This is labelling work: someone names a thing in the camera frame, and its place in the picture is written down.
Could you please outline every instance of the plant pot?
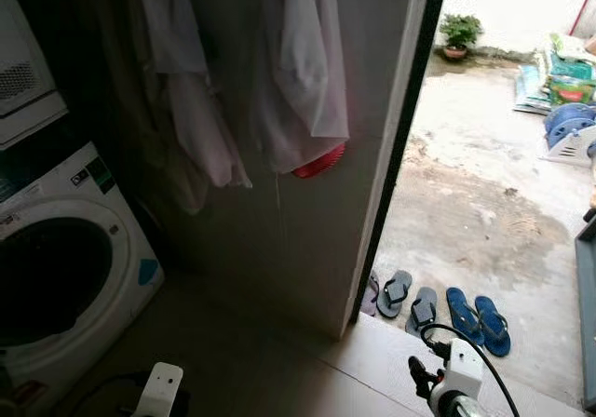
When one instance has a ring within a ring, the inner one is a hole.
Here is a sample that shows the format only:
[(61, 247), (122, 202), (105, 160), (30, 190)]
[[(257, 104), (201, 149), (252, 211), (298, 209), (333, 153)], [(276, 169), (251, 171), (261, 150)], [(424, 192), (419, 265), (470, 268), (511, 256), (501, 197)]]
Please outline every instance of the plant pot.
[(467, 47), (444, 47), (443, 53), (450, 61), (460, 61), (467, 55)]

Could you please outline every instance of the front-load washing machine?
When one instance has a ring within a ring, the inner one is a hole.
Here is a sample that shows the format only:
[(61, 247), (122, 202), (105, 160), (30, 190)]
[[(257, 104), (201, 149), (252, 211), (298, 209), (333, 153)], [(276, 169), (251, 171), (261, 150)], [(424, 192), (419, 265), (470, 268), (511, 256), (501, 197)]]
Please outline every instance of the front-load washing machine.
[(0, 201), (0, 389), (39, 415), (164, 277), (110, 171), (68, 117), (0, 153)]

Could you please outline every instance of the green plant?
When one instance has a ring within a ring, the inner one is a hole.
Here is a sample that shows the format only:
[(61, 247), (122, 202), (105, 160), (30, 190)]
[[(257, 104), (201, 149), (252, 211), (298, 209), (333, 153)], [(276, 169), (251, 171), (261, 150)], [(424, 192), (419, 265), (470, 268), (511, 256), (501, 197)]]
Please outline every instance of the green plant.
[(447, 35), (447, 46), (461, 49), (467, 44), (476, 43), (482, 34), (481, 21), (473, 15), (445, 15), (439, 31)]

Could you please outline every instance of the potted plant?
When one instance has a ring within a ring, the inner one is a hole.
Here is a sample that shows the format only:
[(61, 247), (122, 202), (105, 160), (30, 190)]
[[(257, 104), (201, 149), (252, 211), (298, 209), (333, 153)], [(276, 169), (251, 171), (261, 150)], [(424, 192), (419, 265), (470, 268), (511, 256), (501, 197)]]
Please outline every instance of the potted plant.
[(476, 43), (482, 34), (481, 21), (473, 15), (445, 15), (439, 31), (447, 35), (447, 44), (443, 48), (445, 56), (459, 61), (467, 54), (467, 45)]

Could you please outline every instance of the red object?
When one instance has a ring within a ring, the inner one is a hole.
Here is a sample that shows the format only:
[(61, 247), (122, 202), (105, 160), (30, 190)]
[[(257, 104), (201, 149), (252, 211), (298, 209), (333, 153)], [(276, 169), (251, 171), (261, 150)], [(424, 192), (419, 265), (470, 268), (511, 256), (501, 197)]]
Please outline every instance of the red object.
[(569, 35), (573, 35), (574, 32), (576, 31), (576, 26), (579, 23), (579, 19), (581, 19), (581, 16), (584, 13), (584, 10), (586, 9), (586, 5), (588, 4), (588, 1), (589, 0), (584, 0), (584, 4), (581, 5), (581, 8), (579, 9), (579, 12), (577, 13), (576, 21), (574, 21), (574, 25), (571, 27), (571, 31), (569, 31)]
[(331, 150), (329, 153), (317, 158), (308, 164), (305, 164), (301, 168), (297, 168), (292, 173), (298, 178), (311, 178), (315, 175), (319, 175), (320, 172), (331, 168), (339, 161), (345, 152), (345, 144), (340, 144)]
[(584, 96), (584, 93), (581, 91), (569, 91), (567, 89), (560, 90), (559, 94), (566, 101), (570, 102), (581, 102), (581, 98)]

